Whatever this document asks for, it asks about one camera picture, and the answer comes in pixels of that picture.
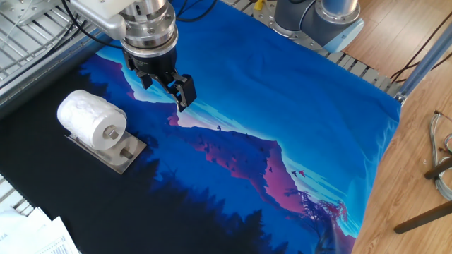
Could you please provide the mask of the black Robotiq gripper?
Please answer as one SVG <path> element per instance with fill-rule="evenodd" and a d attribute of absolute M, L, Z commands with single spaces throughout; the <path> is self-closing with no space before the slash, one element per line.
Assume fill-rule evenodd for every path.
<path fill-rule="evenodd" d="M 136 71 L 143 88 L 148 89 L 153 84 L 152 76 L 172 96 L 179 112 L 183 112 L 197 98 L 193 78 L 188 74 L 179 75 L 176 70 L 176 47 L 153 57 L 132 54 L 126 47 L 122 51 L 127 68 Z"/>

